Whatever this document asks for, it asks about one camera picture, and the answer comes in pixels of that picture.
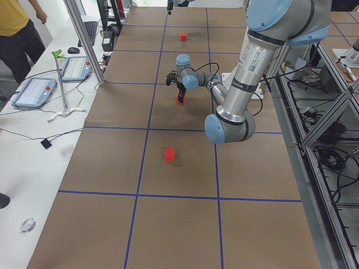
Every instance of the red block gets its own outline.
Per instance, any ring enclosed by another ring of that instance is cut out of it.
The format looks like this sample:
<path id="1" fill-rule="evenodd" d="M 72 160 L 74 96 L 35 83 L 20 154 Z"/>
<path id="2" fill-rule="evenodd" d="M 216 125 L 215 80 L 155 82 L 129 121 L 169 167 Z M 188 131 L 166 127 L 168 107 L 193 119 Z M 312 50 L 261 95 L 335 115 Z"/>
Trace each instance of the red block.
<path id="1" fill-rule="evenodd" d="M 186 33 L 181 34 L 181 41 L 187 41 L 187 34 Z"/>
<path id="2" fill-rule="evenodd" d="M 164 159 L 166 161 L 174 161 L 175 160 L 175 156 L 174 156 L 174 148 L 173 147 L 167 147 L 164 150 Z"/>

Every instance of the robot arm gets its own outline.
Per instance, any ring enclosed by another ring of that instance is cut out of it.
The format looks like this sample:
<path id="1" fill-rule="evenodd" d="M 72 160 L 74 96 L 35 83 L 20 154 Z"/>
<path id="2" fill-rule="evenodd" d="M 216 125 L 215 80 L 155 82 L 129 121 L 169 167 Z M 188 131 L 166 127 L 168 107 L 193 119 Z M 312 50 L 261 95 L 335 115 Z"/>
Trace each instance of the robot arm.
<path id="1" fill-rule="evenodd" d="M 285 43 L 323 40 L 329 32 L 330 6 L 330 0 L 252 0 L 247 11 L 249 42 L 229 89 L 213 73 L 195 72 L 189 56 L 177 57 L 177 86 L 188 90 L 206 86 L 219 104 L 205 120 L 209 140 L 238 142 L 254 134 L 255 121 L 246 108 L 271 55 Z"/>

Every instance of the keyboard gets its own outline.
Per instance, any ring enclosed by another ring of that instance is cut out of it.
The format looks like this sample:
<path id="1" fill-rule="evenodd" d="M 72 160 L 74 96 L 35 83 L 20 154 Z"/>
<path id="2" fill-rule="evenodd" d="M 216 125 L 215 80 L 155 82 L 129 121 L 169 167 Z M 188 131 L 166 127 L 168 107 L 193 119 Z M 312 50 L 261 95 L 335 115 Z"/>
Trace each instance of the keyboard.
<path id="1" fill-rule="evenodd" d="M 86 31 L 88 32 L 88 36 L 91 41 L 91 45 L 95 44 L 96 32 L 97 32 L 97 21 L 85 21 L 84 26 Z M 78 47 L 82 47 L 81 41 L 77 44 Z"/>

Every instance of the computer mouse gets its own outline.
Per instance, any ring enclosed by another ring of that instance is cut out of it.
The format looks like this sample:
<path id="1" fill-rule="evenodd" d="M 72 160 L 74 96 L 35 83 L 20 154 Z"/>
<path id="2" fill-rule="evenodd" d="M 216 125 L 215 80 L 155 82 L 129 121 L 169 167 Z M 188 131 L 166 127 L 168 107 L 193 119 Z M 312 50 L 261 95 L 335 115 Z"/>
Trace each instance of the computer mouse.
<path id="1" fill-rule="evenodd" d="M 67 52 L 70 53 L 70 54 L 77 54 L 77 53 L 80 53 L 80 49 L 77 48 L 77 47 L 69 47 Z"/>

